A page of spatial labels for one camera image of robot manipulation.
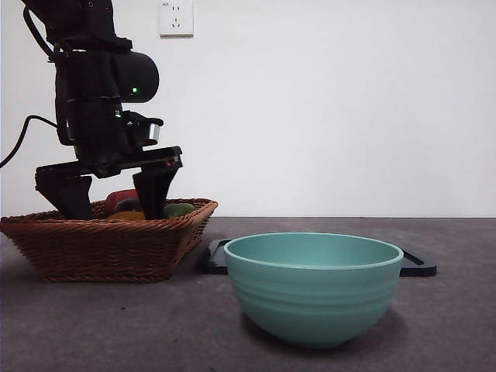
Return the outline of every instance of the wicker basket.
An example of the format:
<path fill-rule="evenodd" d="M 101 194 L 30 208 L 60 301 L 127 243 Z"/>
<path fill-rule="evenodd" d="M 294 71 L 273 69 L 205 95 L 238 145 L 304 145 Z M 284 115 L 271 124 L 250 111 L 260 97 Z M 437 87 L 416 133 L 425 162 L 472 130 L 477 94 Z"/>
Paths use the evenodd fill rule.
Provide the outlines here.
<path fill-rule="evenodd" d="M 202 240 L 217 202 L 171 199 L 196 209 L 172 219 L 138 222 L 104 219 L 104 201 L 92 203 L 95 219 L 67 220 L 57 211 L 4 217 L 10 238 L 43 281 L 150 283 L 168 279 Z"/>

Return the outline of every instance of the red apple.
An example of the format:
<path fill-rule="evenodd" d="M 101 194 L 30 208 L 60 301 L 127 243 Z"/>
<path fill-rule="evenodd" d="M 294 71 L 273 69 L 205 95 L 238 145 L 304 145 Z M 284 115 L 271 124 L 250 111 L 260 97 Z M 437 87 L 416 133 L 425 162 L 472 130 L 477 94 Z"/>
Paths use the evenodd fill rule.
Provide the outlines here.
<path fill-rule="evenodd" d="M 105 206 L 103 208 L 104 215 L 112 214 L 117 203 L 119 203 L 121 200 L 129 198 L 138 198 L 138 192 L 136 191 L 136 189 L 132 188 L 130 190 L 114 191 L 108 194 L 105 200 Z"/>

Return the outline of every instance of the fruit in basket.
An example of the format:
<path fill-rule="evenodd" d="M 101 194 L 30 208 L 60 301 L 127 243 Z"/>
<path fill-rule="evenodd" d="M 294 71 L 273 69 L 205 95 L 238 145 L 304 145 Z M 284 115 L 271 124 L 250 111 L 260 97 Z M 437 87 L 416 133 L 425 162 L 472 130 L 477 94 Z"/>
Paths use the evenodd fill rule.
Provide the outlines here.
<path fill-rule="evenodd" d="M 143 212 L 136 212 L 136 211 L 123 211 L 123 212 L 114 213 L 113 215 L 107 217 L 107 219 L 121 219 L 124 221 L 144 221 L 145 214 Z"/>
<path fill-rule="evenodd" d="M 141 206 L 141 202 L 138 198 L 127 198 L 121 200 L 119 203 L 115 205 L 112 214 L 117 212 L 142 212 L 143 207 Z"/>
<path fill-rule="evenodd" d="M 108 194 L 103 207 L 104 215 L 111 215 L 117 203 L 127 198 L 138 198 L 136 189 L 114 191 Z"/>
<path fill-rule="evenodd" d="M 181 217 L 182 215 L 193 212 L 195 209 L 196 207 L 189 203 L 167 204 L 162 209 L 162 218 L 172 219 L 174 217 Z"/>

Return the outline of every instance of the black cable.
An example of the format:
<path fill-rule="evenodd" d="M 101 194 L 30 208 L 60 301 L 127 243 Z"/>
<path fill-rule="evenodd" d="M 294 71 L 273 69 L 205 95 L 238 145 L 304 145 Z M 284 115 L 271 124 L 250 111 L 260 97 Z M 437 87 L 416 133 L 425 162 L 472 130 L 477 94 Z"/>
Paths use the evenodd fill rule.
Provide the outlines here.
<path fill-rule="evenodd" d="M 53 54 L 53 51 L 50 49 L 47 43 L 45 43 L 45 40 L 43 37 L 40 35 L 40 32 L 36 28 L 36 25 L 33 22 L 33 19 L 31 18 L 31 15 L 29 14 L 29 9 L 26 6 L 24 8 L 24 12 L 22 13 L 24 16 L 24 22 L 26 22 L 26 25 L 28 26 L 29 31 L 31 31 L 31 34 L 34 36 L 34 39 L 38 43 L 38 45 L 43 49 L 43 52 L 46 53 L 48 57 L 51 57 Z"/>
<path fill-rule="evenodd" d="M 17 140 L 16 145 L 12 149 L 9 155 L 0 163 L 0 168 L 2 168 L 4 165 L 6 165 L 13 157 L 16 155 L 17 150 L 21 147 L 21 143 L 24 140 L 24 136 L 26 135 L 26 131 L 28 130 L 28 124 L 31 119 L 38 119 L 41 120 L 42 122 L 45 122 L 46 124 L 50 124 L 51 126 L 57 128 L 57 124 L 54 122 L 51 122 L 48 119 L 42 118 L 41 116 L 38 115 L 30 115 L 26 118 L 24 121 L 24 125 L 22 126 L 21 134 L 19 136 L 19 139 Z"/>

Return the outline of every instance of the bowl rim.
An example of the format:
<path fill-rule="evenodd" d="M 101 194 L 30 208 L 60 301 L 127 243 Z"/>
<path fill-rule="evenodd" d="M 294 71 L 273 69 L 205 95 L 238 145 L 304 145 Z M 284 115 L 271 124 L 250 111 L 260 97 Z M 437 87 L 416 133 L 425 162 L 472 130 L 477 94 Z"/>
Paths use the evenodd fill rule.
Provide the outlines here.
<path fill-rule="evenodd" d="M 380 262 L 375 262 L 375 263 L 366 263 L 362 265 L 324 265 L 324 266 L 313 266 L 313 265 L 295 265 L 295 264 L 288 264 L 288 263 L 271 263 L 267 261 L 261 261 L 261 260 L 253 260 L 251 258 L 246 258 L 240 255 L 237 255 L 229 250 L 229 247 L 241 240 L 245 239 L 252 239 L 255 237 L 259 236 L 276 236 L 276 235 L 324 235 L 324 236 L 343 236 L 346 238 L 354 238 L 354 239 L 361 239 L 361 240 L 368 240 L 371 242 L 375 243 L 380 243 L 385 246 L 389 246 L 396 250 L 398 255 L 394 258 L 391 258 L 390 260 L 386 261 L 380 261 Z M 235 238 L 230 240 L 228 243 L 224 245 L 224 253 L 228 256 L 231 256 L 232 258 L 235 258 L 237 260 L 241 261 L 246 261 L 250 262 L 252 264 L 259 264 L 259 265 L 264 265 L 264 266 L 270 266 L 270 267 L 283 267 L 283 268 L 290 268 L 290 269 L 309 269 L 309 270 L 357 270 L 357 269 L 370 269 L 373 267 L 383 267 L 391 264 L 395 264 L 398 261 L 401 261 L 403 259 L 403 250 L 401 248 L 398 248 L 394 244 L 378 240 L 378 239 L 373 239 L 373 238 L 367 238 L 365 236 L 357 236 L 357 235 L 348 235 L 348 234 L 335 234 L 335 233 L 330 233 L 330 232 L 266 232 L 262 234 L 253 234 L 253 235 L 247 235 L 247 236 L 241 236 L 239 238 Z"/>

